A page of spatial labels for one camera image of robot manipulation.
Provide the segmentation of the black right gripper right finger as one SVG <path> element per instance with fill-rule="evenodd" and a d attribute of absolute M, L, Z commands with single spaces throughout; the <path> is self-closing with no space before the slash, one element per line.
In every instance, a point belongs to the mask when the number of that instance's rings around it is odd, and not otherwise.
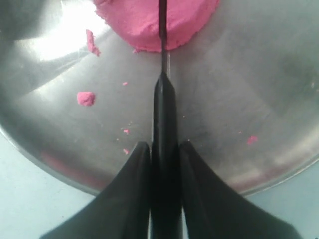
<path fill-rule="evenodd" d="M 289 223 L 236 193 L 190 142 L 180 145 L 182 201 L 191 239 L 297 239 Z"/>

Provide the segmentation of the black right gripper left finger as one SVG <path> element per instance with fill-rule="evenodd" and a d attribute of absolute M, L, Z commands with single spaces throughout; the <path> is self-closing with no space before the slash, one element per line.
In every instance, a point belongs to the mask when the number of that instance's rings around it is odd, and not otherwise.
<path fill-rule="evenodd" d="M 43 239 L 146 239 L 150 210 L 149 146 L 136 144 L 113 181 Z"/>

